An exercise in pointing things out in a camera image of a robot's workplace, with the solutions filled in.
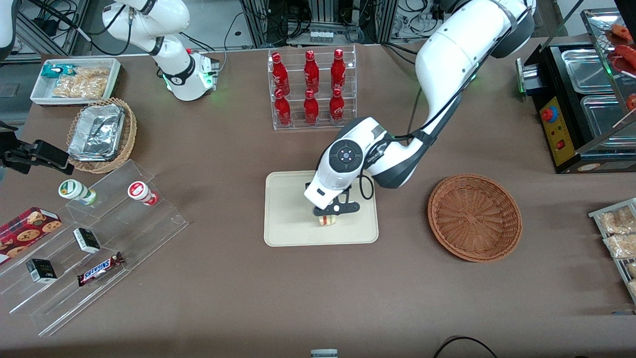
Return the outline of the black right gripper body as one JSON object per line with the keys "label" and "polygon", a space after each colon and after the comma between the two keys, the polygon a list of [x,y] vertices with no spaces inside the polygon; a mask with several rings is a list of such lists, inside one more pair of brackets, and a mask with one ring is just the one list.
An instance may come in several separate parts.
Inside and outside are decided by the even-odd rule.
{"label": "black right gripper body", "polygon": [[11,160],[14,150],[19,149],[21,145],[21,142],[16,137],[16,131],[17,127],[7,125],[4,122],[0,123],[1,166],[19,173],[24,173],[24,165]]}

